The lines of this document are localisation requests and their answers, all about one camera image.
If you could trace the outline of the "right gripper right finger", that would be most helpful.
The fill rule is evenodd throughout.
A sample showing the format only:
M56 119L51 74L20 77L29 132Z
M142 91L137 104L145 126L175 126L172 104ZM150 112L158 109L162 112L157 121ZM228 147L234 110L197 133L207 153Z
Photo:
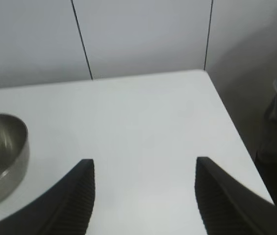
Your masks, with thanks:
M277 206L236 181L209 157L197 157L195 196L209 235L277 235Z

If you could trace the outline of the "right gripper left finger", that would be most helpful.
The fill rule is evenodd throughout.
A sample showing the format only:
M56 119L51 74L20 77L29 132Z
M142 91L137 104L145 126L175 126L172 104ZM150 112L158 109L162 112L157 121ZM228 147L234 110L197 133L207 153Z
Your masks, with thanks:
M83 159L30 204L0 221L0 235L84 235L95 202L95 168Z

